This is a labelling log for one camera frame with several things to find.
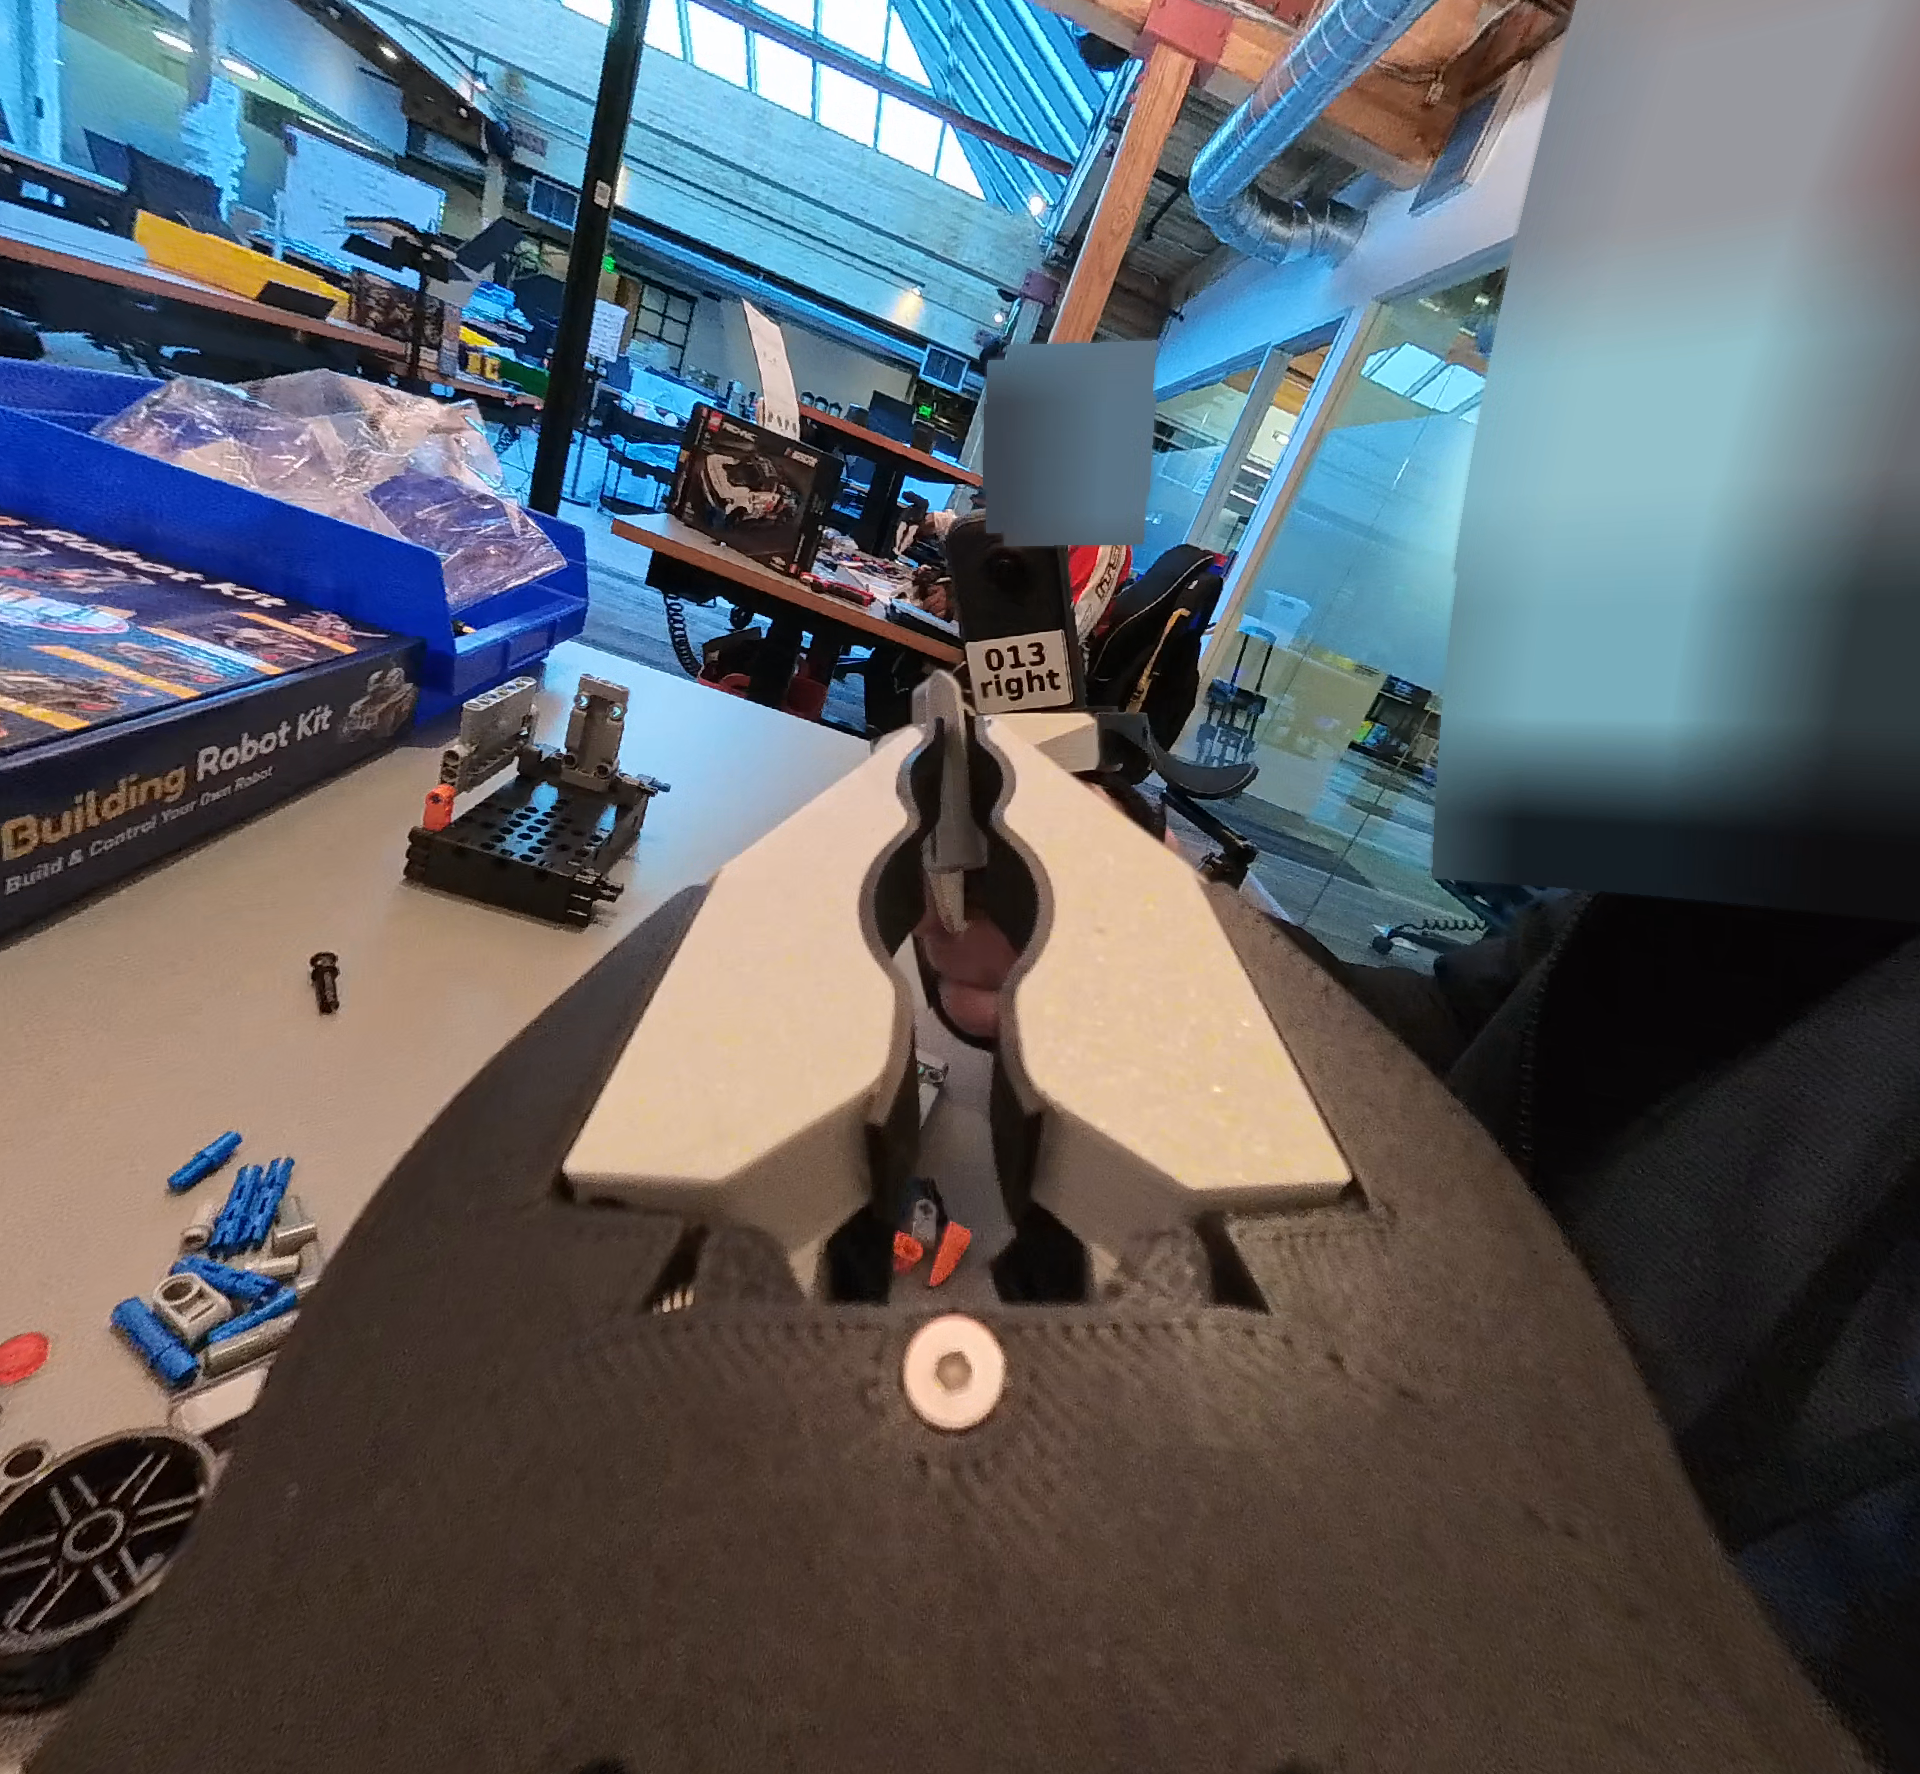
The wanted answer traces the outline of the grey building beam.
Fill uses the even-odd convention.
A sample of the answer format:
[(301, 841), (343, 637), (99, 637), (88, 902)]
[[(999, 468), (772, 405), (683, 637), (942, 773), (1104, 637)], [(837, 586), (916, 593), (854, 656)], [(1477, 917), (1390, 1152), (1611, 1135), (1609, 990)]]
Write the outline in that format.
[(916, 696), (920, 749), (910, 785), (921, 815), (921, 870), (939, 928), (956, 937), (966, 927), (966, 877), (990, 862), (990, 843), (975, 815), (970, 735), (960, 686), (951, 672), (932, 672)]

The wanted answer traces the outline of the clear plastic bag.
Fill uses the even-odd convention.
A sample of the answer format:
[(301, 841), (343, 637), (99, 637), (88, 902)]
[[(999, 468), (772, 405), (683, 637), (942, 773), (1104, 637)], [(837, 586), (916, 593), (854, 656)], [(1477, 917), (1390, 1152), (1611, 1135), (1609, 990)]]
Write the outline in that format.
[(518, 506), (466, 398), (306, 371), (176, 378), (91, 425), (112, 446), (430, 553), (454, 613), (543, 581), (563, 549)]

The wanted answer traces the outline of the long background workbench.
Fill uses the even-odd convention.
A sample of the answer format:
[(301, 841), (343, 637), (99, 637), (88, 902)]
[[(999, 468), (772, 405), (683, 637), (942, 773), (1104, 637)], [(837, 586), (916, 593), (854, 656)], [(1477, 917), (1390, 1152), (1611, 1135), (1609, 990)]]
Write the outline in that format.
[(106, 178), (3, 146), (3, 304), (146, 355), (202, 349), (220, 364), (320, 362), (440, 377), (431, 340), (349, 318), (320, 275), (130, 206)]

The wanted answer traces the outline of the background wooden desk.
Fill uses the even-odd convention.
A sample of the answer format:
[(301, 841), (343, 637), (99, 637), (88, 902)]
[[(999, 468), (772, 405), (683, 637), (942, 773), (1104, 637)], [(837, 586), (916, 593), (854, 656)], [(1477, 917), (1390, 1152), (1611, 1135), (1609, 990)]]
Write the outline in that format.
[[(844, 465), (844, 453), (819, 440), (788, 440), (831, 452)], [(879, 593), (847, 586), (831, 568), (817, 573), (814, 565), (808, 574), (788, 576), (710, 542), (671, 518), (667, 506), (617, 516), (611, 536), (648, 553), (646, 581), (665, 600), (724, 602), (765, 622), (767, 631), (741, 670), (741, 696), (751, 704), (816, 716), (837, 667), (854, 653), (868, 653), (868, 667), (877, 667), (883, 680), (893, 678), (890, 660), (905, 659), (912, 686), (934, 669), (960, 665), (956, 628), (910, 600), (912, 568), (898, 560), (870, 560), (883, 576)]]

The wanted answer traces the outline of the silver air duct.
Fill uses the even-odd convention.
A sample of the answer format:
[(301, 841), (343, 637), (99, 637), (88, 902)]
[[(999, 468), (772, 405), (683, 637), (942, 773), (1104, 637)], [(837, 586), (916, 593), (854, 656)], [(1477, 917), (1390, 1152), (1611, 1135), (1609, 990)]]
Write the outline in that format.
[(1197, 151), (1187, 202), (1234, 252), (1281, 265), (1344, 261), (1366, 215), (1341, 202), (1276, 202), (1257, 178), (1330, 102), (1400, 39), (1435, 0), (1329, 0), (1289, 52)]

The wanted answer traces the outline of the dark printed box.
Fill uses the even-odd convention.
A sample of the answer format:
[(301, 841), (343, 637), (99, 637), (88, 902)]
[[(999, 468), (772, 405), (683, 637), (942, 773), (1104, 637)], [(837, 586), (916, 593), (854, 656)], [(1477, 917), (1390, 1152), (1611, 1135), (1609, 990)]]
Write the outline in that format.
[(843, 483), (843, 463), (701, 405), (685, 424), (667, 514), (710, 542), (804, 576)]

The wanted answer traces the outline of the black spoked wheel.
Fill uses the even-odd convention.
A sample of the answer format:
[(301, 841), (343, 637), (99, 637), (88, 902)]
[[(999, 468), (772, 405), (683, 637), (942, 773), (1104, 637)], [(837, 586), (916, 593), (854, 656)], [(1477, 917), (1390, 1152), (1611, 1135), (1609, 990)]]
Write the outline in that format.
[(204, 1442), (146, 1427), (75, 1447), (3, 1499), (3, 1705), (48, 1705), (97, 1666), (161, 1585), (216, 1471)]

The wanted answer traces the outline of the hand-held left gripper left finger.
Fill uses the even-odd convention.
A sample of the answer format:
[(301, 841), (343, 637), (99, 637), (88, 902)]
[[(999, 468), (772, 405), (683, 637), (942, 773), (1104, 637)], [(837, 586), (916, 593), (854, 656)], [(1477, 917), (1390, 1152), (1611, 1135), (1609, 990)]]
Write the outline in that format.
[(903, 870), (912, 933), (921, 749), (880, 738), (718, 869), (564, 1158), (576, 1200), (754, 1230), (812, 1291), (890, 1298), (921, 1110), (880, 888)]

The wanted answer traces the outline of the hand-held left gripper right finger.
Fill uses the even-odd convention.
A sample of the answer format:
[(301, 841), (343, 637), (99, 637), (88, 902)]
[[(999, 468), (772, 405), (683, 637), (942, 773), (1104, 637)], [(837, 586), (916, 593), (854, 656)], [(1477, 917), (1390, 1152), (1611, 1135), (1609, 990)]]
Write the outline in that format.
[(1354, 1172), (1203, 877), (1090, 780), (982, 732), (977, 902), (1019, 944), (997, 994), (995, 1293), (1079, 1302), (1102, 1263), (1160, 1243), (1211, 1291), (1228, 1220), (1330, 1211)]

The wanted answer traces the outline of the black office chair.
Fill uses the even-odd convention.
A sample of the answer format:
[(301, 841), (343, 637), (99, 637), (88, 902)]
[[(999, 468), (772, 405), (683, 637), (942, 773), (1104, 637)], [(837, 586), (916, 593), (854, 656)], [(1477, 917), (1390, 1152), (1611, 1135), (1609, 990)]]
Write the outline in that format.
[(1257, 778), (1255, 763), (1183, 761), (1174, 743), (1197, 699), (1207, 629), (1223, 589), (1216, 556), (1176, 545), (1116, 589), (1087, 642), (1087, 694), (1095, 714), (1120, 721), (1102, 745), (1092, 785), (1156, 841), (1165, 841), (1168, 810), (1213, 841), (1199, 875), (1240, 888), (1257, 848), (1205, 811)]

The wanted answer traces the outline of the blue plastic bin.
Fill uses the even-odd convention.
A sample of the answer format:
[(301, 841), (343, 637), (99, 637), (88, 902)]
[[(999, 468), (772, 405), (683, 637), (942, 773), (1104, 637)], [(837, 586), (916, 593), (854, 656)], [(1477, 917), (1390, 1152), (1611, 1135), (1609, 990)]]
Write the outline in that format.
[(426, 549), (302, 511), (258, 490), (127, 452), (91, 433), (148, 393), (134, 377), (44, 362), (1, 364), (1, 507), (167, 565), (330, 609), (419, 642), (416, 721), (455, 712), (495, 682), (542, 667), (588, 615), (586, 538), (556, 516), (535, 524), (564, 565), (474, 605), (450, 605)]

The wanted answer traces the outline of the robot kit box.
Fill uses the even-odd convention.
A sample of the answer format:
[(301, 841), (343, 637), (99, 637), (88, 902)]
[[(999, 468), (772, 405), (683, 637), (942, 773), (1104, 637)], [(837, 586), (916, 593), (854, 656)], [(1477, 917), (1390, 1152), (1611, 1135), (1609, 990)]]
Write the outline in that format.
[(5, 514), (1, 937), (376, 756), (421, 644)]

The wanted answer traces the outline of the person's dark clothing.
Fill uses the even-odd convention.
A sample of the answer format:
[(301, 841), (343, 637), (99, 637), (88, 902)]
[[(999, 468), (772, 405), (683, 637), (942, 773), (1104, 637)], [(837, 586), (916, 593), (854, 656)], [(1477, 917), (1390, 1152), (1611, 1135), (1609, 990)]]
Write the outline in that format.
[(1289, 938), (1496, 1138), (1789, 1650), (1915, 1770), (1915, 925), (1560, 896), (1428, 971)]

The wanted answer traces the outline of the pile of building kit parts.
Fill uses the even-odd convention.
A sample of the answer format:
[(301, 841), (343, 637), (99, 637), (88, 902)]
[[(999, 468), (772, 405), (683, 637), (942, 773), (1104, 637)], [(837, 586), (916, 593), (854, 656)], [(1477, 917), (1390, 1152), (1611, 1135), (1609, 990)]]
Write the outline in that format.
[(146, 1291), (108, 1308), (108, 1335), (169, 1399), (251, 1375), (288, 1346), (322, 1279), (322, 1230), (301, 1200), (291, 1152), (253, 1158), (222, 1131), (167, 1177), (169, 1195), (209, 1188)]

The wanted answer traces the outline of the black base plate assembly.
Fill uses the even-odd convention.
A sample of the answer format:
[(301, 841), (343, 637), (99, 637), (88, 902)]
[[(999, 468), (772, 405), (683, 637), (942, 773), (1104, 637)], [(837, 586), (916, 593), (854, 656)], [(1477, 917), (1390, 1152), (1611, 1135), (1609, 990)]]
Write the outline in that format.
[(496, 682), (461, 706), (410, 829), (401, 877), (520, 917), (583, 933), (619, 900), (611, 869), (639, 838), (660, 778), (619, 769), (629, 692), (574, 684), (564, 736), (535, 741), (537, 682)]

